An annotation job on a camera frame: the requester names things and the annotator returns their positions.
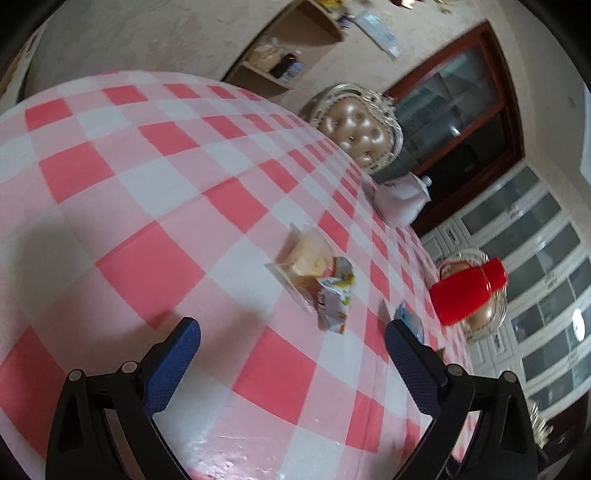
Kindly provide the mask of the white yellow snack packet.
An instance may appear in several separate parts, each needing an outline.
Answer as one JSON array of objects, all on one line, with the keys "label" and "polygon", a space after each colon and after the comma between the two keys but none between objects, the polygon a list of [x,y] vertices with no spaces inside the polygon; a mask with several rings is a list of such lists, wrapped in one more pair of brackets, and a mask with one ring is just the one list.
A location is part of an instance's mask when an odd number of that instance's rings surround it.
[{"label": "white yellow snack packet", "polygon": [[335,257],[332,276],[317,279],[318,317],[329,331],[344,334],[356,277],[353,264],[346,257]]}]

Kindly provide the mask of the clear sponge cake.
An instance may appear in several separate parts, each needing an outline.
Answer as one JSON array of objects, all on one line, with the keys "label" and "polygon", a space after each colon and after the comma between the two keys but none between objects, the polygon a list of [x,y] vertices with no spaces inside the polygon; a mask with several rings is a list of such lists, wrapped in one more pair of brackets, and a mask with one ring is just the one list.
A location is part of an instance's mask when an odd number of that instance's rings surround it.
[{"label": "clear sponge cake", "polygon": [[315,310],[315,292],[318,278],[332,269],[334,250],[318,228],[304,225],[298,229],[290,225],[290,234],[276,262],[264,267],[286,288],[290,297],[304,311]]}]

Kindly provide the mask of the dark wooden glass door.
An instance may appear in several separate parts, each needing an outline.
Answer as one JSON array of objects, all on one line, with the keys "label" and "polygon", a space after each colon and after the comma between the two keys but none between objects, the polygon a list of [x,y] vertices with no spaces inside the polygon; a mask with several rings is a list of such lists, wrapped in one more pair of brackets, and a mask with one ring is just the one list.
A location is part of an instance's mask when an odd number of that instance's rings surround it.
[{"label": "dark wooden glass door", "polygon": [[525,155],[518,99],[492,25],[484,21],[387,92],[404,134],[377,180],[427,176],[431,200],[412,227],[423,235],[453,216]]}]

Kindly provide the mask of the beige tufted chair right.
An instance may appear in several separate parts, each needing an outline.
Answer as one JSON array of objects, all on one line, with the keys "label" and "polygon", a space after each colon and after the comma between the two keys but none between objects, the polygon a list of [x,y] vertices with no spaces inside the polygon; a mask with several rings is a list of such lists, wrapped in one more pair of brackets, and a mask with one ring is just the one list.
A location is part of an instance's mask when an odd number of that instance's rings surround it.
[{"label": "beige tufted chair right", "polygon": [[[457,251],[437,262],[439,279],[445,280],[469,269],[476,270],[490,261],[491,258],[480,249]],[[488,338],[502,326],[508,311],[507,284],[507,280],[502,281],[502,286],[490,281],[485,293],[468,293],[467,299],[472,301],[474,308],[459,321],[468,344]]]}]

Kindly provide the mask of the bag of food on shelf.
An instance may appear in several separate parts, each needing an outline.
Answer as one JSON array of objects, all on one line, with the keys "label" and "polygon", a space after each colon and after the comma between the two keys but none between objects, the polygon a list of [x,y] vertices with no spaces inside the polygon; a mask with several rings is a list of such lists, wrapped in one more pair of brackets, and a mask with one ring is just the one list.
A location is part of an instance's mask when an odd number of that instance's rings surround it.
[{"label": "bag of food on shelf", "polygon": [[263,37],[252,49],[246,62],[264,73],[270,73],[287,51],[276,37]]}]

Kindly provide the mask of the red thermos jug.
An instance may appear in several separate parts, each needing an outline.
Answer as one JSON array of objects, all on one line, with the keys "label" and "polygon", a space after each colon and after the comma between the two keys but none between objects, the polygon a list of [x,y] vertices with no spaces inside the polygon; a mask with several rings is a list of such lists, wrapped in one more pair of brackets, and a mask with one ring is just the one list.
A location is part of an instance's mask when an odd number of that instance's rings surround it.
[{"label": "red thermos jug", "polygon": [[476,270],[469,269],[466,273],[435,283],[429,289],[429,294],[440,322],[444,326],[459,323],[474,308],[472,301],[467,299],[468,293],[483,294],[488,290],[490,281],[502,286],[503,280],[508,281],[505,267],[499,259],[494,258]]}]

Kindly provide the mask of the pink checkered tablecloth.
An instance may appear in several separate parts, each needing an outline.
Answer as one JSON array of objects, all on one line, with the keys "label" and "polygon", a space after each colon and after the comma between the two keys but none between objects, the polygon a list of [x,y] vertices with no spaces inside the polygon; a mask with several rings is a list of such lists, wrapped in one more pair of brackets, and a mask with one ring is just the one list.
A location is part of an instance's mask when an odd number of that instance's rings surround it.
[{"label": "pink checkered tablecloth", "polygon": [[[156,422],[191,477],[393,477],[429,420],[385,349],[388,313],[405,302],[430,346],[470,359],[418,237],[361,180],[293,113],[191,75],[81,78],[4,113],[1,434],[25,472],[45,475],[71,370],[114,371],[190,316],[201,346]],[[291,224],[353,264],[344,334],[264,267]]]}]

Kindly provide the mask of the beige tufted chair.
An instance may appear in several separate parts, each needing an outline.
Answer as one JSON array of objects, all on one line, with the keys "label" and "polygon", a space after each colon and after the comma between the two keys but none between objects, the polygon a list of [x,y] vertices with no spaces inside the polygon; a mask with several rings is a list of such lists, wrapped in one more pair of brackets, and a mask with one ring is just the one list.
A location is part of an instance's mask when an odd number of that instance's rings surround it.
[{"label": "beige tufted chair", "polygon": [[304,105],[301,118],[370,174],[390,166],[404,145],[394,99],[358,84],[322,90]]},{"label": "beige tufted chair", "polygon": [[[437,262],[439,279],[445,280],[469,269],[476,270],[490,261],[491,258],[480,249],[457,251]],[[502,281],[502,286],[490,281],[485,293],[468,293],[467,299],[472,301],[474,308],[459,321],[468,344],[488,338],[502,326],[508,311],[507,284],[507,280]]]}]

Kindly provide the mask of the dark bottle on shelf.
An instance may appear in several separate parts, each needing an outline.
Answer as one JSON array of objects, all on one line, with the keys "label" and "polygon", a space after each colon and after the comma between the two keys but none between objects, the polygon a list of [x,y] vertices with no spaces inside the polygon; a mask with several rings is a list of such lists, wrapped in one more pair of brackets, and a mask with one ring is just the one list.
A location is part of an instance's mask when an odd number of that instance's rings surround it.
[{"label": "dark bottle on shelf", "polygon": [[283,58],[280,59],[280,62],[273,66],[270,69],[270,76],[276,79],[280,79],[287,70],[290,69],[291,66],[294,65],[294,62],[297,61],[297,53],[287,53],[283,55]]}]

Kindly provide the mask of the white ceramic teapot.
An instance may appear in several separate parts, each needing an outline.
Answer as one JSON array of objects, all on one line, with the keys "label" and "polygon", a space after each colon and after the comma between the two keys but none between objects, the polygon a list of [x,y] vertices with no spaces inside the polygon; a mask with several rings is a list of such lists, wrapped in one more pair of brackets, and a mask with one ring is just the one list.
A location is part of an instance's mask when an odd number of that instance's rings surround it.
[{"label": "white ceramic teapot", "polygon": [[412,172],[377,186],[373,204],[391,227],[410,226],[431,201],[428,176],[418,177]]}]

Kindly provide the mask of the white glass door cabinet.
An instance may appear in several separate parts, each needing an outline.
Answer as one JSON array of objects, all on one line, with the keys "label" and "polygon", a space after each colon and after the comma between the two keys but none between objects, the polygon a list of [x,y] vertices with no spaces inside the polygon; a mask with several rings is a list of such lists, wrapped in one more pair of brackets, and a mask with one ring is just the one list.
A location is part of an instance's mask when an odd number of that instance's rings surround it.
[{"label": "white glass door cabinet", "polygon": [[421,241],[435,262],[475,248],[505,266],[504,321],[469,337],[478,374],[513,371],[547,417],[589,391],[590,248],[533,167],[518,163]]}]

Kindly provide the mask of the wooden corner shelf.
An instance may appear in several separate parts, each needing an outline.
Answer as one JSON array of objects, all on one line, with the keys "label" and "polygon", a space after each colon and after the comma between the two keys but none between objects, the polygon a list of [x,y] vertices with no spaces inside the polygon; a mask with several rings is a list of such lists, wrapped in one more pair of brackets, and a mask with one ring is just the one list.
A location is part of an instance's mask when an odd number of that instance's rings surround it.
[{"label": "wooden corner shelf", "polygon": [[[252,51],[263,40],[276,38],[285,53],[300,52],[297,61],[303,70],[294,80],[281,82],[249,62]],[[346,39],[346,33],[329,12],[317,1],[293,1],[284,7],[262,32],[239,54],[222,81],[245,88],[273,102],[279,102],[294,91],[301,79],[320,62],[335,45]]]}]

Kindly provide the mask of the beige tufted chair far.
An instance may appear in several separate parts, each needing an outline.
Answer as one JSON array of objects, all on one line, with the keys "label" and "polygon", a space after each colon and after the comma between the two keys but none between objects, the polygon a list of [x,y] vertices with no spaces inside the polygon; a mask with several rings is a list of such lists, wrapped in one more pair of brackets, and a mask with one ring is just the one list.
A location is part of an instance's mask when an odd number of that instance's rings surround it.
[{"label": "beige tufted chair far", "polygon": [[394,99],[358,84],[322,90],[304,105],[301,118],[370,174],[390,166],[404,145]]}]

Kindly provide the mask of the blue snack packet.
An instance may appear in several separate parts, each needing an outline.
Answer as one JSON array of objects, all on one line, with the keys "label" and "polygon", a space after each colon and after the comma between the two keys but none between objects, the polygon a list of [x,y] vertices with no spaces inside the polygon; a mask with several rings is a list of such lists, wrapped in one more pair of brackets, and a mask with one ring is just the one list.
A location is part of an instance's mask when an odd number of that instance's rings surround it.
[{"label": "blue snack packet", "polygon": [[421,318],[402,302],[394,311],[394,320],[401,320],[420,343],[425,342],[425,329]]}]

